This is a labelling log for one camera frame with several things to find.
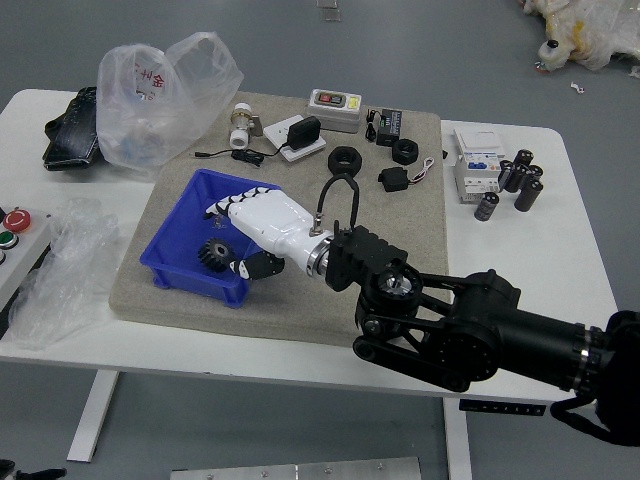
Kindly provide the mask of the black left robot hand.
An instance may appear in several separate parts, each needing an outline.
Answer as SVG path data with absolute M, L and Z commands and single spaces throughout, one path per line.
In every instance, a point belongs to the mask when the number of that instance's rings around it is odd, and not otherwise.
M 16 469 L 13 460 L 1 459 L 1 480 L 52 480 L 65 477 L 66 468 L 51 468 L 36 472 L 25 472 Z

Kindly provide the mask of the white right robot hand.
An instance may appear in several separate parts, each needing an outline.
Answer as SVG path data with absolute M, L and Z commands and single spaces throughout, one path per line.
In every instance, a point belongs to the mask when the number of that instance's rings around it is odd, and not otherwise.
M 292 260 L 308 276 L 321 277 L 328 264 L 333 234 L 313 215 L 280 189 L 255 187 L 225 197 L 205 210 L 211 218 L 222 215 L 251 239 L 260 253 L 231 260 L 229 268 L 244 279 L 262 279 L 280 273 L 284 260 Z

